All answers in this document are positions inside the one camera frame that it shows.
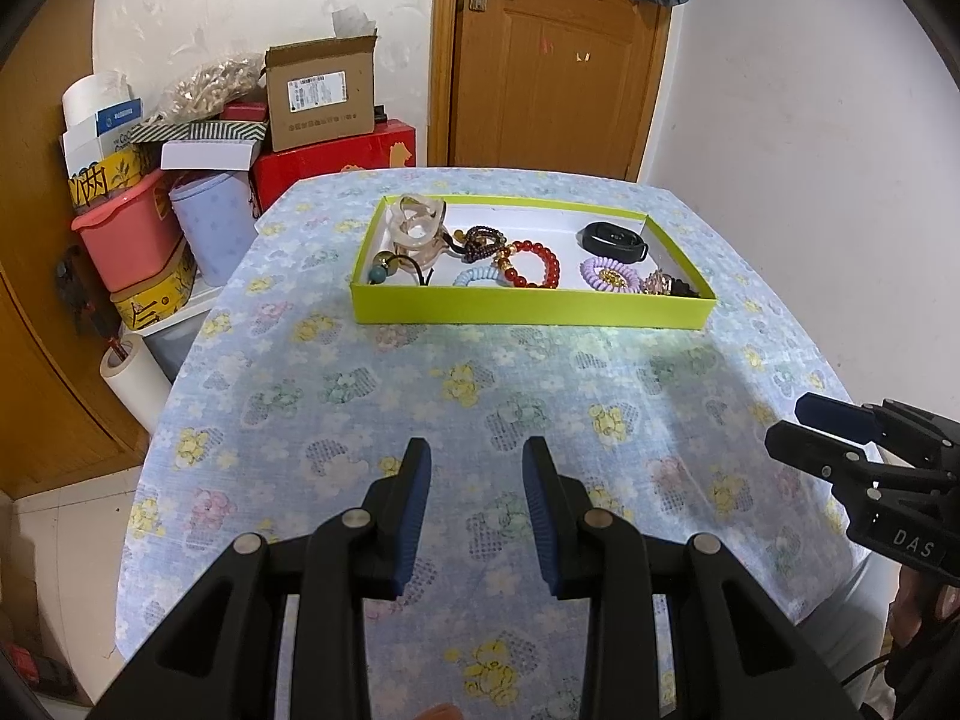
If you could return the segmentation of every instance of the red beaded bracelet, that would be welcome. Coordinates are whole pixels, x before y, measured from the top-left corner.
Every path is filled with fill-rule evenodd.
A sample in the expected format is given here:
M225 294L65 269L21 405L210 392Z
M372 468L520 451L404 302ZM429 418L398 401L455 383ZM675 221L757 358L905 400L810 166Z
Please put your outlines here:
M555 290L560 284L560 260L543 244L532 241L514 241L508 247L503 247L493 255L493 266L503 272L503 277L515 287L540 287L532 281L527 281L517 273L517 269L510 262L512 255L519 251L531 251L544 261L544 290Z

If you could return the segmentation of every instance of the gray pants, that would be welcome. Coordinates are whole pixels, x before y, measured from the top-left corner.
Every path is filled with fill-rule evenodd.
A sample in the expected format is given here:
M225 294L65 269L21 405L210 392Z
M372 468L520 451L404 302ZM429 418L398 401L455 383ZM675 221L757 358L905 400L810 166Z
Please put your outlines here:
M846 679L880 654L887 608L898 581L899 564L870 553L846 584L797 626L837 680ZM847 685L856 707L863 703L873 673L870 670Z

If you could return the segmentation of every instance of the teal bead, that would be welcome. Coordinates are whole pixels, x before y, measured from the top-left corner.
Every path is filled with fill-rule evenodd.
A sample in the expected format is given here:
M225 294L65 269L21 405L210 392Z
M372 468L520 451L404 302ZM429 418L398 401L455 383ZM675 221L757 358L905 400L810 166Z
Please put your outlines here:
M383 284L387 280L387 269L382 265L374 265L367 277L371 284Z

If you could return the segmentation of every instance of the person's hand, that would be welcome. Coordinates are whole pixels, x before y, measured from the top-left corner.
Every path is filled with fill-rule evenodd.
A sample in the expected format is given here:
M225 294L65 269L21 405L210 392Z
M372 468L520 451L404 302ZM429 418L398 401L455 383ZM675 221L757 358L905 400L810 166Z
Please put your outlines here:
M923 575L913 568L901 566L899 588L896 598L890 605L890 635L901 647L910 643L923 621L923 610L920 608L920 591L923 588ZM945 586L937 596L934 616L938 620L946 620L960 608L960 590L956 587Z
M418 714L414 720L464 720L464 717L453 704L440 704L433 709L427 709L423 714Z

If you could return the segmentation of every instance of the paper towel roll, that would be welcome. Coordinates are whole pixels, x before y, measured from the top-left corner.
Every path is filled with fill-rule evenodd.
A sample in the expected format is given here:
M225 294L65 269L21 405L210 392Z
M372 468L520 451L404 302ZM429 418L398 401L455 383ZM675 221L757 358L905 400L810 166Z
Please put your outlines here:
M129 333L120 343L127 351L126 360L120 360L120 356L109 349L100 360L100 375L152 436L170 394L170 381L163 375L143 338Z
M126 103L131 98L127 77L115 70L94 73L75 81L64 92L64 120L67 128L76 127L97 111Z

